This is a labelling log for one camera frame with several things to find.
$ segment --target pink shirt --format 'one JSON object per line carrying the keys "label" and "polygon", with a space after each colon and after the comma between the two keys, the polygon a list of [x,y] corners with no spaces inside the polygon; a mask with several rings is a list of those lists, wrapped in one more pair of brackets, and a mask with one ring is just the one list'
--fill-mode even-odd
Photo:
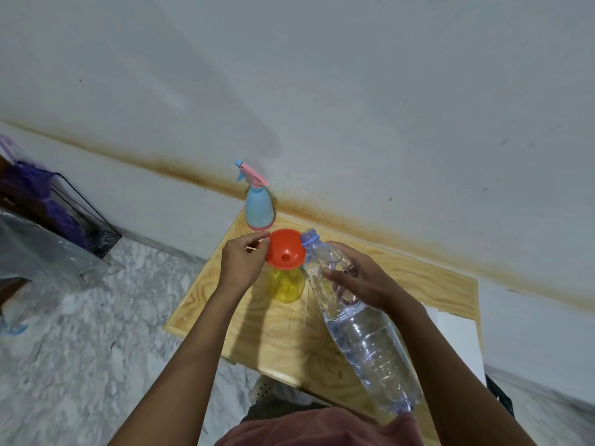
{"label": "pink shirt", "polygon": [[281,418],[246,421],[221,438],[218,446],[305,445],[423,446],[412,413],[402,413],[386,426],[361,421],[354,414],[329,407]]}

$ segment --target pink spray nozzle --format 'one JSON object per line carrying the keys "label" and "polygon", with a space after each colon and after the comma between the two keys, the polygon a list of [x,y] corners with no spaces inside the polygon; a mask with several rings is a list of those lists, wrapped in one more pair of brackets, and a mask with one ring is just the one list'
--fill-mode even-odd
{"label": "pink spray nozzle", "polygon": [[243,163],[242,161],[236,161],[236,166],[240,168],[240,175],[237,177],[236,181],[245,178],[255,189],[258,189],[263,185],[268,186],[268,181],[248,164]]}

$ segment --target hand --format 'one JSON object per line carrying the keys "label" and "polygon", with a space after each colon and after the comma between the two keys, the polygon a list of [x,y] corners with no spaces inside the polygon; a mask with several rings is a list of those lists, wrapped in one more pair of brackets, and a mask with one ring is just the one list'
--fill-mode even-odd
{"label": "hand", "polygon": [[[262,270],[271,242],[268,238],[270,234],[268,231],[250,233],[226,242],[221,254],[221,274],[217,288],[241,292],[241,295],[248,291]],[[260,246],[254,250],[260,239]]]}
{"label": "hand", "polygon": [[386,312],[391,309],[395,302],[419,304],[413,296],[388,276],[369,255],[343,243],[328,241],[327,244],[338,248],[351,258],[358,270],[358,276],[351,277],[340,270],[325,269],[323,270],[324,277],[344,286],[366,305]]}

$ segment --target left hand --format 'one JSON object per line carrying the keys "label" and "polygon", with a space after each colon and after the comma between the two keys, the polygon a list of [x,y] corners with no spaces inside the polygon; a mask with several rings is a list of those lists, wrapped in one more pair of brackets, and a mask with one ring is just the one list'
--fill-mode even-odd
{"label": "left hand", "polygon": [[264,265],[265,257],[271,240],[271,232],[260,231],[230,239],[223,247],[221,254],[221,275],[217,288],[225,291],[241,292],[244,295],[248,288],[254,284]]}

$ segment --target marble floor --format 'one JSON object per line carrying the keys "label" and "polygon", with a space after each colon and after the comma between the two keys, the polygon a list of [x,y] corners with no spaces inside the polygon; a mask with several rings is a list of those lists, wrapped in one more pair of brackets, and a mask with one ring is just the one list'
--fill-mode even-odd
{"label": "marble floor", "polygon": [[[30,284],[4,306],[6,320],[27,329],[0,337],[0,444],[105,445],[180,344],[161,327],[201,265],[126,238],[109,260],[112,272],[92,288],[63,293]],[[219,362],[201,446],[238,424],[257,378]],[[495,381],[539,445],[592,443],[590,407]]]}

